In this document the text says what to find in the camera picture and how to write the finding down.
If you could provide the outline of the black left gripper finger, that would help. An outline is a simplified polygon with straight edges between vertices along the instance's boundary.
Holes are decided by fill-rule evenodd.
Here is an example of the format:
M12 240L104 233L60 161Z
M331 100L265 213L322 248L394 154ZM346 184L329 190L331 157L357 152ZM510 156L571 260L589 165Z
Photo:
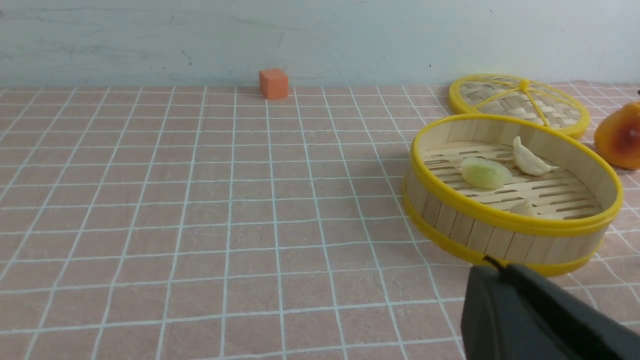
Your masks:
M467 280L468 360L637 360L638 333L519 264L486 256Z

